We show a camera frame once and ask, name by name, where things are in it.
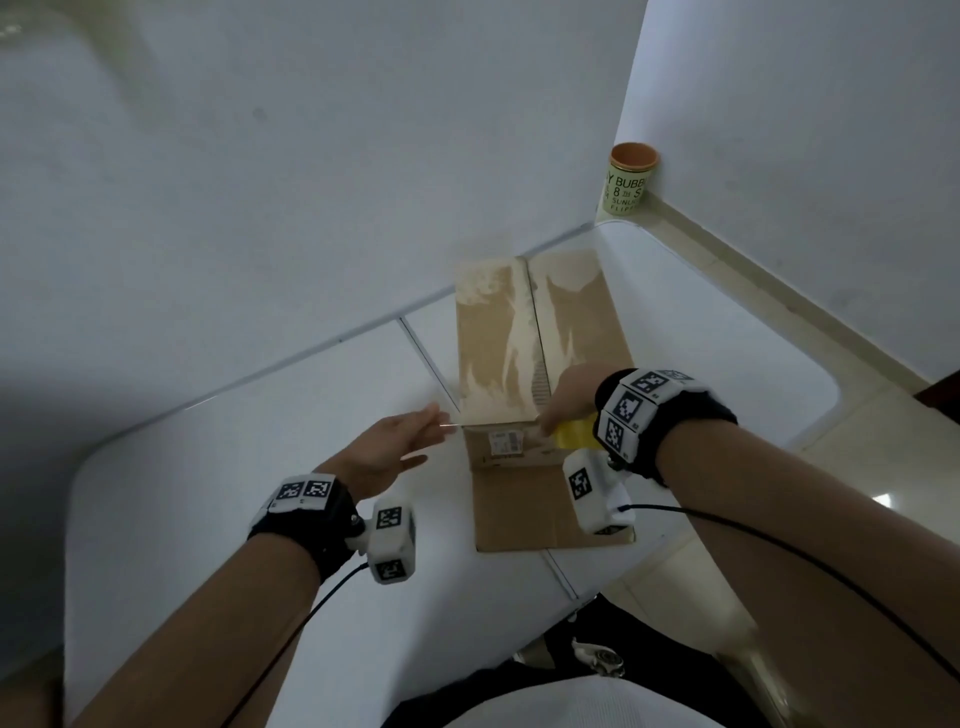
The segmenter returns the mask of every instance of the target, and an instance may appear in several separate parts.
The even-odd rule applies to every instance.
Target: wristband
[[[247,538],[276,533],[297,542],[326,580],[353,555],[344,539],[363,531],[363,519],[343,483],[335,475],[310,473],[280,483],[253,518]]]
[[[613,462],[660,485],[657,450],[671,429],[684,420],[737,424],[709,387],[675,369],[621,370],[603,381],[594,401],[593,436]]]

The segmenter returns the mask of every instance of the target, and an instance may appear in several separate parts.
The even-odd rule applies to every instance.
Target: person's left hand
[[[354,503],[379,496],[398,475],[426,462],[426,455],[403,458],[443,442],[445,433],[440,425],[448,422],[449,414],[441,412],[435,402],[419,412],[385,417],[313,472],[336,475]]]

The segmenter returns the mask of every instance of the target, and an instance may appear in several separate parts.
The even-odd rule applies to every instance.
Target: forearm
[[[306,550],[274,534],[254,536],[133,653],[74,728],[219,726],[306,616],[319,588]],[[236,726],[266,724],[292,656],[293,648]]]
[[[960,549],[830,475],[720,421],[687,421],[657,466],[681,505],[820,558],[960,665]],[[776,546],[691,519],[791,683],[837,724],[936,722],[960,688],[877,610]]]

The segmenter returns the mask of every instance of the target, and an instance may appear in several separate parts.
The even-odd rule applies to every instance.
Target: tile floor
[[[960,425],[919,404],[657,214],[644,211],[630,219],[836,379],[840,406],[795,443],[794,451],[960,543]],[[696,536],[625,574],[604,594],[664,634],[698,649],[715,652],[749,637],[749,615]]]

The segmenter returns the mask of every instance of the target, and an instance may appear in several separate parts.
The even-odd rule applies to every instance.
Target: black cable
[[[340,587],[342,587],[344,584],[346,584],[355,573],[357,573],[358,571],[362,571],[364,569],[369,569],[369,568],[370,568],[370,564],[367,564],[367,563],[363,563],[360,566],[358,566],[356,569],[354,569],[349,574],[347,574],[344,578],[342,578],[340,582],[337,584],[337,586],[331,589],[326,594],[326,596],[320,600],[320,603],[316,607],[310,610],[310,614],[308,614],[305,618],[303,618],[303,621],[297,626],[297,629],[294,630],[294,633],[290,635],[290,638],[285,643],[283,643],[283,647],[281,647],[278,653],[274,655],[274,659],[271,660],[270,664],[267,665],[266,669],[264,669],[263,672],[260,673],[260,676],[256,678],[256,681],[253,683],[253,685],[251,685],[251,688],[246,692],[246,694],[242,698],[240,698],[240,702],[236,704],[236,707],[232,711],[230,711],[230,715],[227,716],[227,719],[220,724],[220,728],[227,728],[227,726],[229,726],[233,722],[233,719],[240,715],[240,711],[242,711],[244,707],[247,705],[247,703],[250,702],[250,699],[253,697],[253,694],[256,692],[256,689],[259,688],[260,685],[263,683],[263,681],[267,679],[267,675],[270,674],[270,670],[272,670],[276,665],[276,663],[280,661],[280,658],[283,657],[283,653],[287,651],[287,647],[293,644],[294,640],[297,638],[297,635],[303,631],[303,627],[306,626],[306,623],[310,621],[315,614],[317,614],[320,608],[326,604],[326,601],[330,599],[333,595],[335,595],[337,593],[337,590],[340,589]]]
[[[909,637],[914,644],[932,657],[937,665],[942,667],[950,677],[960,683],[960,670],[954,667],[946,657],[941,655],[932,644],[917,634],[909,624],[899,618],[892,609],[887,607],[883,602],[870,594],[870,592],[858,585],[852,579],[844,576],[842,573],[840,573],[840,571],[836,570],[830,564],[821,561],[816,556],[811,556],[801,548],[797,548],[792,544],[788,544],[786,541],[779,539],[776,536],[771,536],[769,533],[764,533],[760,529],[753,528],[751,525],[747,525],[746,523],[724,518],[723,516],[717,516],[706,511],[698,511],[693,508],[681,508],[675,505],[654,505],[652,503],[634,503],[632,505],[621,505],[619,508],[617,508],[618,511],[629,511],[631,509],[641,511],[669,511],[670,513],[683,513],[686,516],[703,519],[704,521],[720,523],[721,525],[735,528],[736,530],[742,531],[743,533],[747,533],[751,536],[756,536],[757,538],[762,539],[769,544],[773,544],[774,546],[779,546],[783,550],[792,553],[794,556],[799,556],[808,564],[812,564],[817,569],[832,576],[845,587],[850,589],[854,594],[870,604],[870,606],[880,612],[883,616],[888,618],[903,634]]]

